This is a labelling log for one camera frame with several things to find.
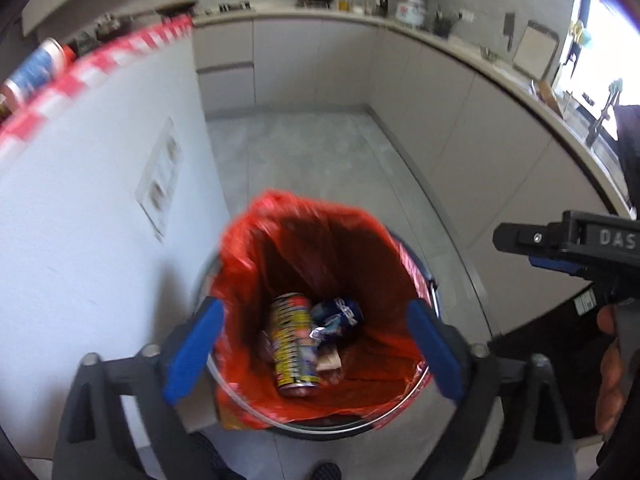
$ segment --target black shoe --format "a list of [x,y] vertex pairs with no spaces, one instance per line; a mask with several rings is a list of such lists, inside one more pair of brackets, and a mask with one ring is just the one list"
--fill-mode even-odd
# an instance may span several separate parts
[[324,462],[316,466],[309,480],[342,480],[342,472],[337,464]]
[[209,465],[213,470],[228,469],[226,462],[220,456],[220,453],[218,453],[216,447],[206,436],[204,436],[200,432],[196,432],[191,433],[189,437],[191,441],[202,452],[202,455],[207,457],[207,461],[209,462]]

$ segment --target blue grip pad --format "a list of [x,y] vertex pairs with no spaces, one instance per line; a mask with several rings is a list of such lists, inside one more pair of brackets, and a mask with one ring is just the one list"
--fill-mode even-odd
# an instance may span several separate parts
[[224,324],[222,301],[207,298],[206,312],[196,321],[166,368],[164,399],[175,405],[191,393]]
[[465,396],[463,367],[441,336],[444,323],[429,311],[430,308],[423,302],[413,300],[406,310],[407,327],[426,359],[440,393],[459,404]]
[[539,258],[537,256],[530,256],[529,263],[533,267],[539,269],[555,270],[556,272],[564,272],[565,274],[575,276],[577,272],[582,270],[584,266],[574,264],[572,262],[564,262],[562,260],[550,260],[548,258]]

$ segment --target bottle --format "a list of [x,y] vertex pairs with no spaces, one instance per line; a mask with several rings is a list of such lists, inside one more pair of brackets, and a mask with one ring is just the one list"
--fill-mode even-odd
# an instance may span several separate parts
[[338,10],[349,11],[351,8],[350,0],[339,0],[338,1]]
[[380,16],[386,16],[389,14],[389,0],[380,0]]
[[0,124],[4,123],[11,116],[11,110],[6,102],[4,94],[0,94]]

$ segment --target person's hand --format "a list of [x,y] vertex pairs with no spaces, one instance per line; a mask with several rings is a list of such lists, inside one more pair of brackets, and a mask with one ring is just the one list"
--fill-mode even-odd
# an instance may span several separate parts
[[[613,307],[607,305],[598,313],[598,327],[604,333],[616,335]],[[614,341],[607,349],[600,364],[602,385],[596,403],[596,430],[602,435],[613,429],[616,419],[625,405],[620,382],[625,372],[618,342]]]

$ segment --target faucet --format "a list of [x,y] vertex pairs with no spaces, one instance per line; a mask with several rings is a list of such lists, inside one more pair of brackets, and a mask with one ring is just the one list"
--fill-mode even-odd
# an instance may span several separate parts
[[438,5],[433,19],[433,33],[446,39],[449,37],[453,26],[460,20],[462,20],[462,12],[445,16],[442,8]]
[[622,94],[622,79],[616,79],[613,83],[609,85],[609,97],[607,98],[607,103],[604,105],[602,109],[602,113],[597,121],[595,121],[591,126],[589,126],[589,134],[587,135],[584,143],[587,145],[587,148],[593,146],[593,143],[596,141],[598,136],[600,135],[600,129],[602,128],[602,123],[604,121],[608,121],[611,116],[609,115],[609,107],[617,106],[620,104],[620,94]]

